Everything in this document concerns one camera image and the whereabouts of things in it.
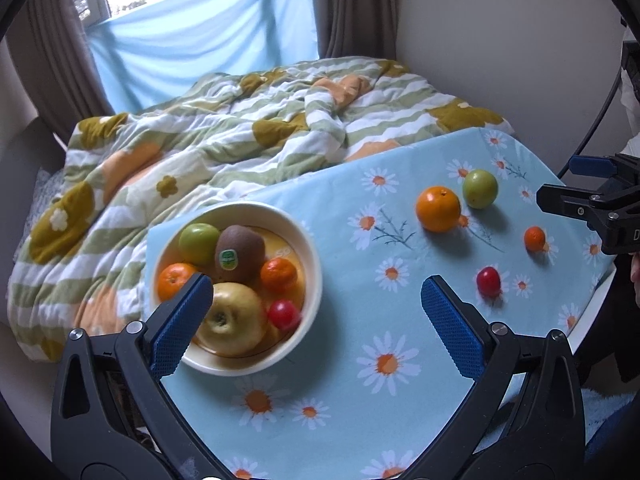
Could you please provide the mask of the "person's right hand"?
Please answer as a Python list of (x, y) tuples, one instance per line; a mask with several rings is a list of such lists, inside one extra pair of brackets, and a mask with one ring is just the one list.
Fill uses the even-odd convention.
[(635, 252), (632, 255), (630, 280), (634, 284), (634, 301), (640, 307), (640, 252)]

